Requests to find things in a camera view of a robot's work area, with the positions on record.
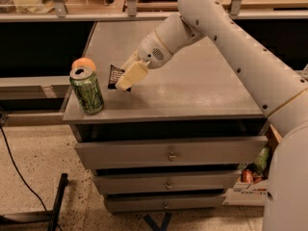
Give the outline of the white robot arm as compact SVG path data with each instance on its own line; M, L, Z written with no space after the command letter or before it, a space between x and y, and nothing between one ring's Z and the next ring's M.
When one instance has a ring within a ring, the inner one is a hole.
M122 66L127 90L181 48L209 38L282 137L268 178L263 231L308 231L308 83L239 27L218 0L178 0Z

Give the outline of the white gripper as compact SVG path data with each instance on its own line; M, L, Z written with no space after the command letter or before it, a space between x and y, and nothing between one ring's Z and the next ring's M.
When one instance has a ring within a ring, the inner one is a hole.
M124 73L115 83L118 90L128 90L148 74L149 69L164 66L172 58L172 54L163 45L155 31L149 33L135 51L121 66Z

